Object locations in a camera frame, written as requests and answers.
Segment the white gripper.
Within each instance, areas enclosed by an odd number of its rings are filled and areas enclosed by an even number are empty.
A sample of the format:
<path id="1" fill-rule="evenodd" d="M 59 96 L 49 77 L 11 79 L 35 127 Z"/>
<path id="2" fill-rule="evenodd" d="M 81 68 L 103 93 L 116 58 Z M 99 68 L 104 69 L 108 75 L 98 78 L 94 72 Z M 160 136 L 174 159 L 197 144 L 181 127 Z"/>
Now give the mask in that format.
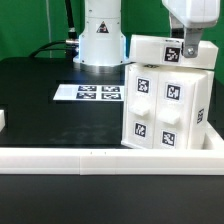
<path id="1" fill-rule="evenodd" d="M 221 0 L 162 0 L 162 4 L 169 11 L 170 36 L 184 38 L 183 56 L 196 58 L 203 31 L 217 24 Z"/>

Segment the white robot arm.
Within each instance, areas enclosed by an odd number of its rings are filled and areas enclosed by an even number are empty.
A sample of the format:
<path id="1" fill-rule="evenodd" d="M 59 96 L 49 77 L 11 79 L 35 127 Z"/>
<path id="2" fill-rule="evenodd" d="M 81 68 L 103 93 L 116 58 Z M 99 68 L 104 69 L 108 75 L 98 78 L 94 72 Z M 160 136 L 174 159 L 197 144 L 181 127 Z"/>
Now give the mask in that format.
<path id="1" fill-rule="evenodd" d="M 220 0 L 161 0 L 169 11 L 176 37 L 121 32 L 121 0 L 85 0 L 85 28 L 74 61 L 84 67 L 116 67 L 126 62 L 213 69 L 218 47 L 201 39 L 203 30 L 217 24 Z"/>

